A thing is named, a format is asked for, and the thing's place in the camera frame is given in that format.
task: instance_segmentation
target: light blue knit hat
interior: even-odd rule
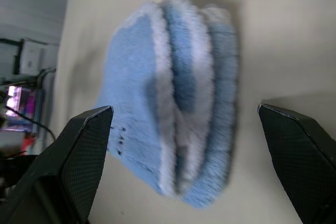
[[[145,3],[107,53],[97,106],[114,107],[109,152],[159,193],[208,206],[229,172],[237,75],[226,10]]]

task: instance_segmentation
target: blue knit fabric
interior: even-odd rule
[[[222,22],[216,17],[216,13],[213,19],[205,19],[207,22],[204,22],[197,16],[196,7],[192,9],[187,2],[177,2],[188,8],[179,8],[176,2],[174,5],[170,1],[163,2],[160,7],[152,3],[149,13],[141,8],[117,30],[107,52],[103,83],[96,106],[114,107],[108,145],[110,153],[158,193],[171,196],[183,193],[181,198],[184,202],[202,208],[218,197],[226,185],[229,173],[236,120],[237,42],[231,24]],[[194,29],[196,33],[191,34],[191,24],[186,22],[187,15],[183,16],[186,10],[194,15],[192,20],[198,25]],[[166,26],[161,23],[159,26],[162,33],[169,36],[166,44],[157,41],[162,38],[155,30],[157,23],[153,22],[152,12],[162,14],[160,18]],[[200,35],[198,40],[192,39],[195,34]],[[210,47],[200,43],[203,50],[202,54],[197,55],[196,69],[199,72],[195,74],[193,63],[196,59],[195,52],[199,52],[195,50],[195,41],[202,41],[200,38],[208,41],[212,51]],[[167,46],[171,51],[158,54],[158,45]],[[158,65],[159,60],[167,60],[167,64],[161,62]],[[171,79],[168,77],[171,86],[158,86],[159,81],[169,76],[168,73],[173,76]],[[202,81],[200,76],[211,77],[210,82],[203,85],[212,85],[214,89],[213,92],[208,90],[208,98],[203,96],[196,103],[196,98],[205,93],[202,92],[205,88],[199,86]],[[167,91],[166,96],[159,92],[160,88]],[[167,104],[168,108],[163,114],[158,112],[162,104]],[[182,119],[175,118],[175,113],[181,113]],[[202,113],[210,113],[211,118],[205,122]],[[164,126],[160,124],[167,118],[171,120],[166,121]],[[184,125],[187,127],[185,143],[183,139],[181,141],[184,134],[175,134],[179,127],[182,132]],[[194,133],[196,136],[201,135],[200,132],[206,133],[199,139],[190,137]],[[190,155],[190,152],[186,152],[187,155],[181,152],[180,155],[181,146],[188,151],[196,149],[197,156]],[[167,163],[170,163],[170,169],[162,169]],[[195,171],[195,168],[196,175],[183,176],[193,169]],[[171,194],[166,193],[169,189],[162,189],[167,187],[169,180],[173,184],[171,191],[176,190]],[[181,186],[183,190],[179,190],[180,181],[187,181],[187,186]]]
[[[236,120],[238,55],[231,25],[209,23],[215,67],[215,101],[211,131],[207,139],[201,173],[183,200],[202,208],[211,204],[224,189],[230,169]]]
[[[162,193],[159,187],[162,132],[158,127],[157,56],[152,25],[149,14],[144,14],[113,35],[97,106],[114,108],[109,152]]]
[[[174,99],[181,111],[193,112],[196,82],[192,73],[191,35],[181,12],[169,0],[162,5],[170,34],[173,60]]]

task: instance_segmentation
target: white wall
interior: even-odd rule
[[[60,38],[67,0],[0,0],[0,24]]]

